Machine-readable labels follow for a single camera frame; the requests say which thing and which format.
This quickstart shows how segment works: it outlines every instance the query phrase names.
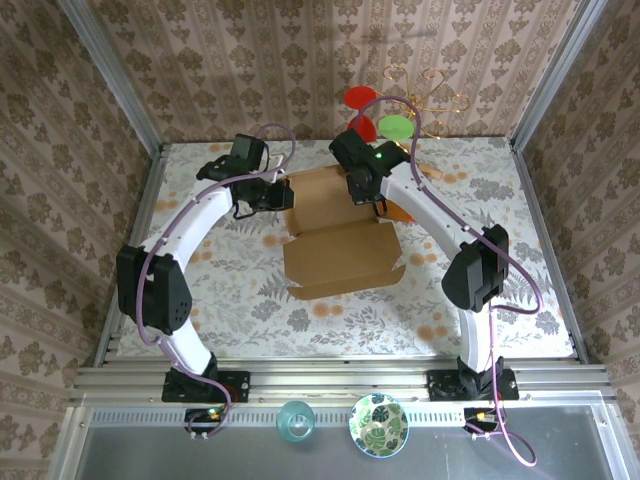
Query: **ceramic bowl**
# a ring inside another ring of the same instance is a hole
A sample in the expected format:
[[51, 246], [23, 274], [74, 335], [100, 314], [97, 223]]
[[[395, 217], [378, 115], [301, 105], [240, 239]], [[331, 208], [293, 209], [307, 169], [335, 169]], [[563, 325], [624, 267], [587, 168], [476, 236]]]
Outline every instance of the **ceramic bowl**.
[[375, 458], [388, 458], [404, 447], [409, 423], [402, 406], [391, 396], [374, 393], [351, 409], [349, 432], [356, 446]]

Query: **green disc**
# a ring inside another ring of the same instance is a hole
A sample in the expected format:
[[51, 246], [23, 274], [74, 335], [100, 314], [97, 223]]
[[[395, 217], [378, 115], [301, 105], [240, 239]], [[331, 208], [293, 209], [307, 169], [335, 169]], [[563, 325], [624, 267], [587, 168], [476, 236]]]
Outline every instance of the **green disc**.
[[407, 117], [387, 115], [378, 122], [378, 131], [383, 137], [399, 142], [413, 136], [414, 126]]

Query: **glass cup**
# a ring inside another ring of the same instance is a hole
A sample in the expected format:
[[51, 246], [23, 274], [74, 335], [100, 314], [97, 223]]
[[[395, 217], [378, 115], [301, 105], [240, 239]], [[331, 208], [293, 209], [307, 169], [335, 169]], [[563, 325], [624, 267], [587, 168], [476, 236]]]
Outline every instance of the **glass cup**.
[[288, 402], [276, 417], [278, 433], [287, 442], [300, 442], [311, 435], [316, 417], [311, 407], [304, 402]]

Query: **cardboard box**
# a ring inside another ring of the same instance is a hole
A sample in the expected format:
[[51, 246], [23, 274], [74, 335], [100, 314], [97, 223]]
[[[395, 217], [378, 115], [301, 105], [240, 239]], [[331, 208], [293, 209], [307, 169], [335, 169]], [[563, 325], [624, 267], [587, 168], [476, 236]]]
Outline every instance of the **cardboard box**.
[[284, 271], [301, 300], [398, 283], [402, 250], [391, 222], [379, 223], [371, 205], [356, 206], [342, 167], [289, 176], [295, 205], [284, 211], [295, 240], [284, 245]]

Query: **red disc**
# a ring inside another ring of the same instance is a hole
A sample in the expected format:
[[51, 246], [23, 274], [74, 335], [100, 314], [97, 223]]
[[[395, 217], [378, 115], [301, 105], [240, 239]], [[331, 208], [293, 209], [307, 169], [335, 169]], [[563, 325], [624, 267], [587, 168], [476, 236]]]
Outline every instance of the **red disc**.
[[[349, 125], [347, 125], [347, 130], [350, 128], [353, 128], [355, 121], [356, 119], [354, 117], [349, 122]], [[371, 119], [366, 115], [363, 115], [362, 117], [360, 117], [360, 121], [358, 122], [358, 126], [356, 127], [356, 132], [358, 132], [362, 137], [362, 139], [367, 143], [375, 142], [378, 139], [378, 134], [376, 133], [376, 127], [371, 121]]]
[[359, 87], [352, 87], [344, 94], [344, 104], [347, 107], [360, 110], [371, 100], [376, 98], [376, 92], [373, 88], [360, 85]]

